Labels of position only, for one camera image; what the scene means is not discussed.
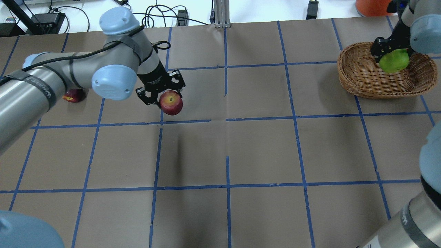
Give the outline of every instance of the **brown woven basket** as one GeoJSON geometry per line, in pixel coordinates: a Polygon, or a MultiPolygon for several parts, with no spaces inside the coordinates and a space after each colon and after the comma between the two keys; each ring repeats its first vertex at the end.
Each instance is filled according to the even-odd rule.
{"type": "Polygon", "coordinates": [[[352,44],[338,57],[340,83],[350,93],[364,98],[400,98],[421,95],[438,82],[435,62],[419,53],[410,57],[406,69],[384,72],[370,54],[372,44],[352,44]]]}

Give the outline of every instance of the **white surface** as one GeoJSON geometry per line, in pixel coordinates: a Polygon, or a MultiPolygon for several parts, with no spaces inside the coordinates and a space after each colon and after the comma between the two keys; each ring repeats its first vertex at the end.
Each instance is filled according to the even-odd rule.
{"type": "MultiPolygon", "coordinates": [[[[249,23],[249,22],[270,22],[284,20],[302,20],[306,18],[306,9],[309,0],[230,0],[230,19],[232,23],[249,23]]],[[[145,12],[146,8],[154,5],[154,0],[129,0],[133,12],[145,12]]],[[[184,5],[188,9],[190,18],[209,23],[211,12],[211,0],[158,0],[158,4],[169,7],[176,5],[184,5]]],[[[118,7],[119,5],[113,0],[81,0],[79,2],[66,0],[54,2],[53,7],[59,6],[75,6],[84,10],[90,19],[90,31],[101,30],[98,25],[100,16],[107,10],[118,7]]],[[[47,13],[49,3],[28,5],[34,14],[47,13]]],[[[24,5],[22,9],[29,15],[29,11],[24,5]]],[[[67,15],[71,23],[69,33],[84,32],[87,29],[87,20],[84,14],[73,8],[60,9],[67,15]]],[[[158,15],[158,10],[153,10],[151,14],[158,15]]],[[[0,19],[11,16],[8,8],[0,3],[0,19]]],[[[136,15],[141,21],[142,15],[136,15]]],[[[318,9],[318,18],[343,18],[359,16],[355,9],[355,0],[320,0],[318,9]]],[[[176,22],[174,18],[166,18],[167,26],[171,26],[176,22]]],[[[64,32],[67,22],[64,21],[60,32],[64,32]]],[[[189,25],[200,25],[196,22],[189,22],[189,25]]],[[[155,17],[155,27],[164,27],[162,17],[155,17]]]]}

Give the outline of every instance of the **robotic arm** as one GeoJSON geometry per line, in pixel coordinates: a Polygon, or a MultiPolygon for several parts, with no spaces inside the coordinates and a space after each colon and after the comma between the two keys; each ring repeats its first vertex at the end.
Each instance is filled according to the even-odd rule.
{"type": "Polygon", "coordinates": [[[375,40],[371,54],[377,63],[396,49],[408,49],[409,56],[441,53],[441,0],[393,0],[388,12],[398,12],[399,21],[389,38],[375,40]]]}
{"type": "Polygon", "coordinates": [[[98,95],[118,101],[132,94],[139,77],[144,87],[136,94],[146,105],[161,107],[157,97],[166,89],[182,97],[181,73],[169,74],[157,55],[158,49],[170,48],[167,41],[150,43],[144,27],[124,7],[105,12],[100,26],[107,35],[103,49],[34,54],[22,70],[0,81],[0,155],[72,88],[93,88],[98,95]],[[168,47],[159,47],[164,43],[168,47]]]}

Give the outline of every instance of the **green apple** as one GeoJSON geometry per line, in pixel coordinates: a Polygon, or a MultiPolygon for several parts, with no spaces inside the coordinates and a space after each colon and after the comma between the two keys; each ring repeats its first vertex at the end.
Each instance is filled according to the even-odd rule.
{"type": "Polygon", "coordinates": [[[386,73],[404,70],[409,65],[407,49],[397,49],[384,55],[378,63],[386,73]]]}

